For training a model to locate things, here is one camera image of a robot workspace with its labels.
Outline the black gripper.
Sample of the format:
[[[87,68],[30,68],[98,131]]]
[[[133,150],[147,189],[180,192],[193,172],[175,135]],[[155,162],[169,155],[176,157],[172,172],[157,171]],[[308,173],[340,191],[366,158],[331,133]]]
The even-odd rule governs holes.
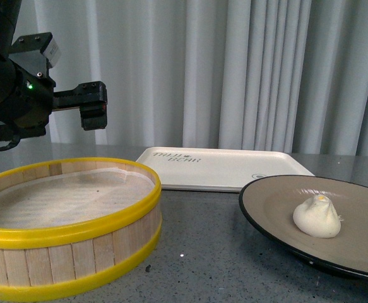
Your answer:
[[[54,87],[51,78],[0,59],[0,151],[16,147],[22,139],[46,135],[52,110],[79,108],[85,131],[106,128],[107,89],[103,82],[81,83],[55,93]]]

